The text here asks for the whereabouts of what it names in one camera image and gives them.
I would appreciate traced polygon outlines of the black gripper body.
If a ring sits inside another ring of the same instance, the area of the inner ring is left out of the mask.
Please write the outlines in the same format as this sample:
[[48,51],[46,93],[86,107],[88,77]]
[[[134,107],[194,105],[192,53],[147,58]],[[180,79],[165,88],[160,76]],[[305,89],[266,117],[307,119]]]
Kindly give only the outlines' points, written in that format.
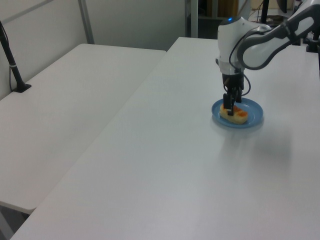
[[222,83],[228,94],[242,96],[244,90],[244,76],[241,73],[233,75],[222,74]]

